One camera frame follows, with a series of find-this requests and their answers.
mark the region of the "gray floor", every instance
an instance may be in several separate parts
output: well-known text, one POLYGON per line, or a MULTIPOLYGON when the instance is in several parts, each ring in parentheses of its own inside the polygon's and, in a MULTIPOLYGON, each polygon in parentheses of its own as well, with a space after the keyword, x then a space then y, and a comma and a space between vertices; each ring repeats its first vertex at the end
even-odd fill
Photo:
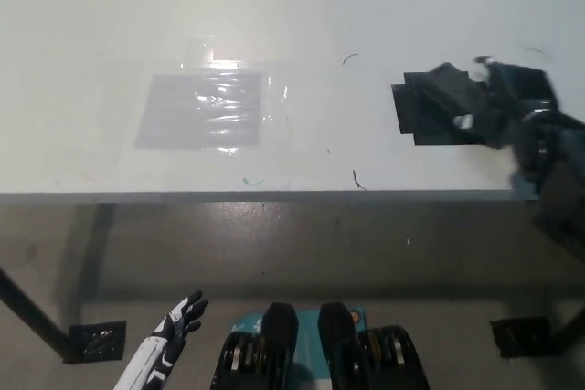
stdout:
POLYGON ((562 359, 498 357, 489 321, 566 321, 585 270, 520 204, 6 206, 0 264, 63 327, 128 321, 123 362, 66 366, 0 306, 8 389, 112 388, 133 350, 183 295, 211 300, 167 388, 208 388, 230 323, 272 300, 341 299, 370 327, 400 324, 432 389, 585 385, 585 348, 562 359))

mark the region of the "black metal leg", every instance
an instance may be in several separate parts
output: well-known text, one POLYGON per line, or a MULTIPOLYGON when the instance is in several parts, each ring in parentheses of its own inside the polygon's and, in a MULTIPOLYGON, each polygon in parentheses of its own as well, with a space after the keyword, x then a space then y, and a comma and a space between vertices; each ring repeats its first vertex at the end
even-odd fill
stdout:
POLYGON ((69 337, 0 269, 0 299, 50 346, 65 363, 81 362, 69 337))
POLYGON ((0 269, 0 300, 28 325, 67 364, 121 360, 126 335, 125 321, 75 325, 66 335, 0 269))

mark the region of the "table top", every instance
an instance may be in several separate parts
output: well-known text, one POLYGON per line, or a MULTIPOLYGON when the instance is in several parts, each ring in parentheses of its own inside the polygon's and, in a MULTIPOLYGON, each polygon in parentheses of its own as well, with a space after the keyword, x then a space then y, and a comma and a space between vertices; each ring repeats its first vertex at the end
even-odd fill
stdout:
POLYGON ((0 10, 0 200, 509 196, 509 150, 415 146, 399 132, 390 85, 444 61, 472 69, 476 55, 545 69, 563 110, 585 119, 583 0, 0 0, 0 10), (212 132, 201 90, 221 84, 213 72, 233 75, 246 110, 212 132), (176 103, 181 93, 196 96, 176 103))

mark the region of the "white robotic hand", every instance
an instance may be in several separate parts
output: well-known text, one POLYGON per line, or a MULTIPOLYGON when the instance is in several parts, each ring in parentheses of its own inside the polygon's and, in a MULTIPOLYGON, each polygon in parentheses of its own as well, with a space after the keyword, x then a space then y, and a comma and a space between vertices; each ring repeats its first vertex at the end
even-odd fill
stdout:
POLYGON ((197 320, 203 315, 208 300, 201 300, 203 292, 196 291, 181 300, 146 338, 126 366, 114 390, 159 390, 173 371, 188 333, 201 326, 197 320))

